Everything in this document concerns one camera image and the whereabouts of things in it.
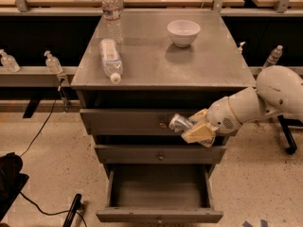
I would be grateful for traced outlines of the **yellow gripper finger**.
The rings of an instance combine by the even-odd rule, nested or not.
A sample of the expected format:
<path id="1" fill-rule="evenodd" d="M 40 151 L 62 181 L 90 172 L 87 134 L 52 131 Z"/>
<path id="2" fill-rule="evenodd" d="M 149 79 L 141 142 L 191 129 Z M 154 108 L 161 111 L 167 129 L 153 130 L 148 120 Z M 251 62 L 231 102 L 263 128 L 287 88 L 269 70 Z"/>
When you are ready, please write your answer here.
<path id="1" fill-rule="evenodd" d="M 211 148 L 218 129 L 218 127 L 212 126 L 210 123 L 198 123 L 190 130 L 184 132 L 182 138 L 189 144 L 199 143 L 206 148 Z"/>
<path id="2" fill-rule="evenodd" d="M 198 123 L 200 121 L 206 121 L 206 113 L 207 113 L 207 109 L 202 109 L 199 112 L 197 112 L 196 114 L 192 115 L 189 118 L 189 120 L 194 123 Z"/>

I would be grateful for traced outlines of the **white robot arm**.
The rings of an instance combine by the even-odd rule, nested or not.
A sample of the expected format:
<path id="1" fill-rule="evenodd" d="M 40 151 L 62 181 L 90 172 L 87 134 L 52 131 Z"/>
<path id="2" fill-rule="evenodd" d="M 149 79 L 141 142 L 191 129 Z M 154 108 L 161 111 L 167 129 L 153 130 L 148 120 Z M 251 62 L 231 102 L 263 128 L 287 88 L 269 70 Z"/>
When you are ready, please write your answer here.
<path id="1" fill-rule="evenodd" d="M 225 96 L 191 116 L 194 125 L 182 138 L 187 143 L 211 147 L 218 134 L 229 134 L 246 122 L 285 113 L 303 121 L 303 78 L 288 67 L 270 66 L 258 74 L 255 88 Z"/>

